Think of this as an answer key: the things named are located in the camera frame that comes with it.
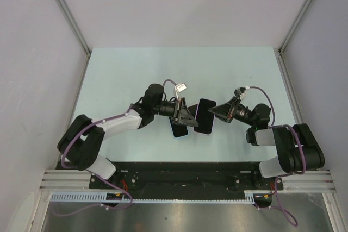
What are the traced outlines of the pink silicone phone case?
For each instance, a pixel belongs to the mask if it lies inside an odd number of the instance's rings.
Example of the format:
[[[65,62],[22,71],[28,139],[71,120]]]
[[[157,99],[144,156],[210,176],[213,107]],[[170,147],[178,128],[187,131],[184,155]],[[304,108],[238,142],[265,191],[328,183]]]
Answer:
[[[194,104],[194,105],[191,105],[191,106],[188,107],[188,110],[189,110],[189,112],[191,113],[191,115],[193,117],[196,116],[197,107],[198,107],[198,104]]]

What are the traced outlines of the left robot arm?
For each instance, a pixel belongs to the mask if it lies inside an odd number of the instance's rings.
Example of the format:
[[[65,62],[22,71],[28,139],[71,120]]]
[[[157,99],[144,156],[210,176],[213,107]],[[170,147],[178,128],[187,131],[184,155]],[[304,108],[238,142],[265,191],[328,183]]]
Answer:
[[[106,187],[117,187],[120,175],[116,166],[100,155],[103,141],[126,131],[141,129],[149,125],[156,115],[168,117],[179,126],[198,126],[185,98],[177,96],[168,100],[163,85],[151,84],[144,95],[120,115],[97,121],[85,114],[77,116],[57,145],[62,167],[88,171],[99,176]]]

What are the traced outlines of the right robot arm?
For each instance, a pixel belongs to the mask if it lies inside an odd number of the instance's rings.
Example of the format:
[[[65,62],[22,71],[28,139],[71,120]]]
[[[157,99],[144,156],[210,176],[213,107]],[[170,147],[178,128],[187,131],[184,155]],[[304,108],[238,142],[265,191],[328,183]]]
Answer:
[[[246,131],[246,141],[255,147],[273,146],[277,156],[259,163],[259,171],[252,173],[251,184],[264,189],[270,178],[304,174],[320,169],[325,164],[325,156],[310,127],[306,123],[293,126],[269,126],[271,108],[260,103],[253,110],[233,97],[229,102],[209,109],[218,119],[230,123],[240,121],[250,127]]]

